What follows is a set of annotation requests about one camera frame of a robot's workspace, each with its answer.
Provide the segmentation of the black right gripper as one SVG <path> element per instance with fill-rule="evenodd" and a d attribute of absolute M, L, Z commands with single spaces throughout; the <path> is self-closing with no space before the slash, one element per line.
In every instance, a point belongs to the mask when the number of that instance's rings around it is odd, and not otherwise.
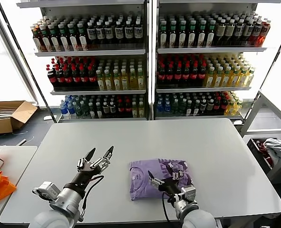
<path fill-rule="evenodd" d="M 178 186 L 178 180 L 184 178 L 184 171 L 174 171 L 173 179 L 157 179 L 150 171 L 148 171 L 148 175 L 150 179 L 150 185 L 155 188 L 159 188 L 160 186 L 160 191 L 165 192 L 168 196 L 181 193 L 181 190 Z"/>

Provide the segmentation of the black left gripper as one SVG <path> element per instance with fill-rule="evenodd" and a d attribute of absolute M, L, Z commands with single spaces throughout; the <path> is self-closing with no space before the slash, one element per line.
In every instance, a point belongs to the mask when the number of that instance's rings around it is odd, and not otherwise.
<path fill-rule="evenodd" d="M 66 188 L 69 188 L 74 191 L 85 191 L 86 187 L 88 186 L 90 180 L 93 176 L 100 174 L 100 169 L 106 169 L 110 164 L 110 159 L 113 155 L 114 147 L 111 146 L 105 155 L 102 158 L 97 159 L 95 162 L 92 162 L 90 165 L 91 170 L 90 171 L 80 171 L 83 170 L 86 163 L 88 163 L 94 153 L 95 148 L 93 148 L 91 151 L 89 151 L 85 157 L 79 159 L 77 164 L 77 170 L 79 171 L 74 179 L 66 184 Z"/>

